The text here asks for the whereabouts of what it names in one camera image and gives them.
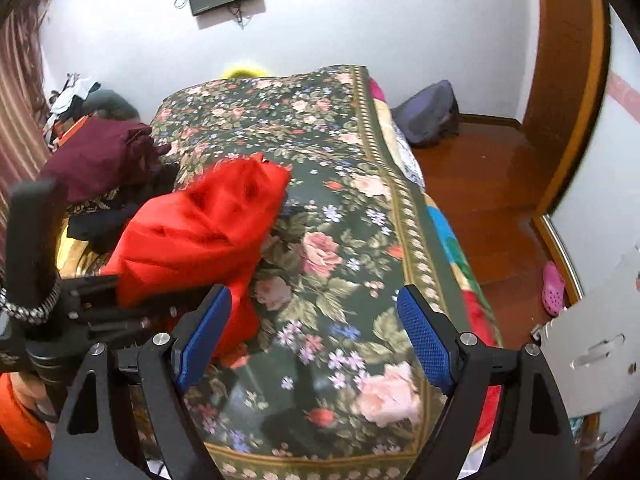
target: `silver bolt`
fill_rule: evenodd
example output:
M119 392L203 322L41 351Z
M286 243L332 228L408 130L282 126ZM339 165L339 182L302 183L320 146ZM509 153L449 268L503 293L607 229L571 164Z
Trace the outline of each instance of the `silver bolt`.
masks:
M534 345L533 343L527 343L524 345L524 350L529 355L540 355L540 347L538 345Z
M89 352L91 352L91 355L100 355L102 352L104 352L104 349L104 343L96 343L95 345L92 345L91 348L89 348Z
M460 341L462 341L463 345L473 346L478 342L478 338L476 334L472 334L471 332L463 332L460 334Z
M168 335L167 332L160 332L158 334L156 334L153 338L153 342L154 345L163 345L164 343L166 343L167 341L169 341L170 336Z

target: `wooden door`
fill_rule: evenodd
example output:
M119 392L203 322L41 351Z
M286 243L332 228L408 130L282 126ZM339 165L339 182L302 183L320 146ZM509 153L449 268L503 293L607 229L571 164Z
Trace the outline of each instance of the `wooden door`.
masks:
M602 34L594 31L593 6L602 5L602 0L540 0L538 56L522 126L549 177L578 118L594 34Z

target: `purple gray bag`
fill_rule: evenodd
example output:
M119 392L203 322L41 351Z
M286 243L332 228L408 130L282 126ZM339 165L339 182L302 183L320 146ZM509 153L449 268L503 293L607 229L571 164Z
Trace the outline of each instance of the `purple gray bag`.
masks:
M446 79L420 90L391 110L391 115L412 146L434 146L442 137L458 134L460 110Z

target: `bed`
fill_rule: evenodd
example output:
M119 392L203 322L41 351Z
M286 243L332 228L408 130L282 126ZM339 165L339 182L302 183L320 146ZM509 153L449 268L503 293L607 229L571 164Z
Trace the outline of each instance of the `bed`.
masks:
M255 152L292 172L251 285L260 332L185 397L220 470L264 480L402 478L443 398L399 323L398 289L415 283L460 331L489 344L500 336L367 70L206 82L165 99L152 127L172 145L166 160L180 162L178 188L216 160ZM104 259L68 241L58 267L74 276ZM497 398L490 390L471 469Z

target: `striped curtain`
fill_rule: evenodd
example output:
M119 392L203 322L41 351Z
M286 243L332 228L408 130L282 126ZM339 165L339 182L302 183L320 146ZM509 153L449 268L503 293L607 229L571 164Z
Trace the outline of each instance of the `striped curtain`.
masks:
M49 157L41 134L48 107L42 90L39 4L21 0L0 28L0 270L10 190L16 182L36 179Z

